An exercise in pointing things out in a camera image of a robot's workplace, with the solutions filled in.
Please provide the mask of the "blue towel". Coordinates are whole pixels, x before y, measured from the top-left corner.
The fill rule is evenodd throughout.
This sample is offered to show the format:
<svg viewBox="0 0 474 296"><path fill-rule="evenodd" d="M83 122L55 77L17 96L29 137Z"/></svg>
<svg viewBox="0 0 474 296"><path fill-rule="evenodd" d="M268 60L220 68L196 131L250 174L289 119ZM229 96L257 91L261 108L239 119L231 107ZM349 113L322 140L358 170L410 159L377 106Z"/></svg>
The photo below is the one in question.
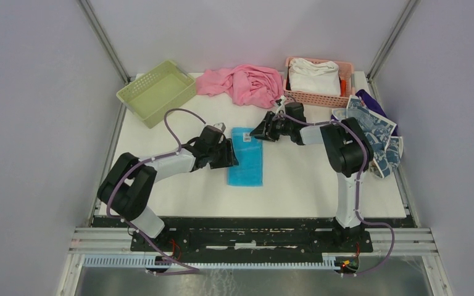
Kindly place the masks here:
<svg viewBox="0 0 474 296"><path fill-rule="evenodd" d="M234 127L231 139L239 164L229 167L227 184L234 187L263 186L263 145L251 136L252 128Z"/></svg>

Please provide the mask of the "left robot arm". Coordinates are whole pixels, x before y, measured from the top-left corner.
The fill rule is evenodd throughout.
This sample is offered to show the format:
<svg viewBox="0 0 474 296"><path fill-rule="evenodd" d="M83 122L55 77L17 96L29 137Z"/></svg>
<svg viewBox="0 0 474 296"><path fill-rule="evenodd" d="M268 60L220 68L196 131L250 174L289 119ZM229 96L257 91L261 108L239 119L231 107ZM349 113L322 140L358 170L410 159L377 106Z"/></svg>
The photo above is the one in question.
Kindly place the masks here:
<svg viewBox="0 0 474 296"><path fill-rule="evenodd" d="M152 188L165 178L206 166L218 169L239 165L232 140L224 131L223 123L207 125L198 137L182 144L180 151L146 160L129 152L122 154L99 186L97 198L143 232L153 250L165 249L170 240L165 223L148 206Z"/></svg>

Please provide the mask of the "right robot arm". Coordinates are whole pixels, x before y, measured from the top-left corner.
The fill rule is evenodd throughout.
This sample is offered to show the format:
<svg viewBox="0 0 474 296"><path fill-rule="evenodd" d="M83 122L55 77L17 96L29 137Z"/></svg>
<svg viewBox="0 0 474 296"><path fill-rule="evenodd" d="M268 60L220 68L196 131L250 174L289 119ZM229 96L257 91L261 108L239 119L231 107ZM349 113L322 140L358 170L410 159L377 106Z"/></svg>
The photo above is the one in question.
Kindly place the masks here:
<svg viewBox="0 0 474 296"><path fill-rule="evenodd" d="M338 207L331 241L340 252L355 246L364 231L359 212L362 181L373 159L373 149L358 120L349 117L308 123L303 104L290 102L277 113L268 111L250 136L270 142L289 136L300 146L324 145L330 166L338 177Z"/></svg>

